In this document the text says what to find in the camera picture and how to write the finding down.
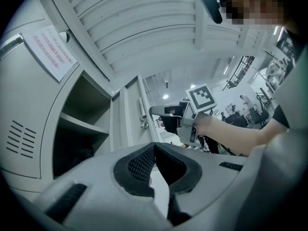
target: fluorescent light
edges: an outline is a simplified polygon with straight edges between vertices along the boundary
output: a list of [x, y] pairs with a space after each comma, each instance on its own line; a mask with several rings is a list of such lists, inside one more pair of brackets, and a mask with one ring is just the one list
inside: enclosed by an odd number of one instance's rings
[[283, 30], [284, 30], [284, 26], [281, 28], [281, 31], [280, 31], [279, 38], [278, 38], [277, 42], [281, 39]]
[[278, 31], [278, 26], [276, 26], [275, 28], [274, 35], [276, 35], [277, 31]]
[[228, 68], [229, 68], [229, 66], [227, 66], [227, 67], [226, 67], [226, 70], [225, 70], [225, 72], [223, 73], [223, 75], [225, 75], [225, 74], [226, 74], [226, 72], [227, 72]]

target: ventilation slot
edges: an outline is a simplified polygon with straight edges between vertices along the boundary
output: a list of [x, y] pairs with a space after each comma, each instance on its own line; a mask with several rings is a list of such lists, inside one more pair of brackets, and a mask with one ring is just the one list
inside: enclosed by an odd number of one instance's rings
[[13, 129], [17, 130], [18, 132], [22, 132], [20, 129], [14, 127], [13, 125], [11, 125], [11, 127], [12, 127]]
[[30, 129], [28, 129], [28, 128], [26, 128], [26, 130], [28, 130], [28, 131], [31, 132], [31, 133], [36, 134], [36, 132], [34, 132], [34, 131], [32, 131], [32, 130], [30, 130]]
[[23, 151], [25, 151], [25, 152], [30, 152], [30, 153], [33, 153], [32, 151], [29, 151], [29, 150], [26, 150], [26, 149], [24, 149], [24, 148], [21, 148]]
[[14, 132], [12, 132], [12, 131], [10, 131], [10, 133], [13, 134], [13, 135], [15, 135], [15, 136], [17, 136], [17, 137], [19, 137], [19, 138], [21, 138], [21, 136], [18, 135], [17, 133], [14, 133]]
[[9, 137], [9, 139], [11, 139], [11, 140], [13, 140], [13, 141], [15, 141], [15, 142], [19, 143], [19, 141], [18, 141], [18, 140], [16, 140], [16, 139], [12, 138], [11, 136], [8, 136], [8, 137]]
[[8, 141], [7, 141], [7, 143], [8, 143], [9, 145], [11, 145], [11, 146], [14, 146], [14, 147], [16, 147], [16, 148], [19, 148], [19, 146], [15, 145], [15, 144], [12, 144], [11, 142], [8, 142]]
[[14, 150], [10, 149], [9, 147], [6, 147], [6, 149], [8, 149], [8, 150], [11, 151], [11, 152], [18, 153], [17, 151], [14, 151]]
[[[9, 130], [9, 135], [8, 135], [8, 141], [7, 143], [9, 144], [8, 147], [6, 147], [6, 149], [8, 149], [11, 152], [14, 153], [20, 153], [20, 155], [28, 157], [28, 158], [33, 158], [33, 151], [31, 150], [31, 148], [34, 148], [34, 144], [35, 144], [35, 134], [36, 132], [28, 129], [28, 128], [24, 128], [23, 125], [21, 125], [20, 123], [12, 120], [12, 124], [11, 124], [11, 130]], [[20, 148], [20, 139], [23, 139], [25, 143], [21, 143], [22, 145], [24, 145], [24, 148]], [[19, 152], [18, 150], [16, 151], [15, 148], [20, 148], [22, 151], [24, 151], [25, 154], [21, 153], [21, 151]]]
[[18, 122], [15, 122], [14, 120], [12, 121], [13, 123], [15, 123], [15, 124], [17, 124], [18, 126], [20, 126], [20, 127], [24, 127], [23, 125], [20, 125]]
[[226, 168], [229, 168], [229, 169], [234, 169], [234, 170], [237, 170], [237, 171], [241, 171], [241, 169], [243, 167], [243, 165], [227, 163], [227, 162], [222, 162], [222, 163], [220, 163], [219, 166], [226, 167]]
[[27, 146], [27, 147], [30, 147], [30, 148], [34, 148], [33, 146], [31, 145], [28, 145], [28, 144], [25, 144], [25, 143], [22, 143], [23, 145]]
[[33, 139], [35, 139], [35, 137], [34, 136], [32, 136], [32, 135], [30, 135], [30, 134], [27, 134], [27, 133], [24, 133], [26, 136], [29, 136], [29, 137], [31, 137], [31, 138], [33, 138]]
[[23, 138], [25, 141], [29, 141], [30, 143], [33, 143], [34, 144], [34, 142], [33, 141], [31, 141], [31, 140], [28, 140], [28, 139], [26, 139], [26, 138]]

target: person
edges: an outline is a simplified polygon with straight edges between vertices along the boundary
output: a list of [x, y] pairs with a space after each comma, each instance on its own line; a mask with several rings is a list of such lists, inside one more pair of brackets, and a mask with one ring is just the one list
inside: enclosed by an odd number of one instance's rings
[[225, 121], [225, 120], [226, 120], [226, 117], [225, 117], [225, 115], [224, 115], [224, 112], [221, 112], [221, 120], [222, 120], [222, 121]]
[[247, 109], [249, 110], [250, 116], [254, 119], [256, 111], [254, 109], [252, 102], [250, 101], [250, 99], [247, 96], [241, 95], [240, 98], [243, 100], [243, 104], [245, 104], [247, 106]]
[[235, 105], [232, 105], [232, 114], [240, 117], [240, 112], [238, 110], [236, 110]]
[[[284, 26], [294, 46], [295, 61], [298, 60], [307, 45], [308, 30], [305, 23], [300, 23], [303, 14], [299, 9], [305, 8], [305, 0], [219, 0], [219, 2], [227, 16], [235, 23], [243, 24], [249, 19], [254, 20], [256, 24]], [[204, 113], [199, 113], [194, 125], [197, 128], [197, 135], [208, 136], [243, 155], [249, 155], [254, 147], [267, 144], [276, 135], [285, 133], [289, 128], [279, 105], [271, 120], [261, 130], [232, 126]]]
[[233, 82], [231, 82], [230, 80], [227, 80], [227, 83], [228, 83], [229, 89], [236, 87], [236, 85]]

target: locker shelf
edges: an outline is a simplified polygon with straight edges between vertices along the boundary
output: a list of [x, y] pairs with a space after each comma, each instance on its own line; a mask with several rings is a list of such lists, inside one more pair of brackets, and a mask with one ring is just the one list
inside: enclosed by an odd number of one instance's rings
[[109, 134], [108, 130], [90, 125], [63, 112], [60, 115], [59, 126], [84, 135]]
[[92, 82], [81, 75], [68, 95], [62, 112], [95, 125], [110, 108], [110, 98], [102, 94]]

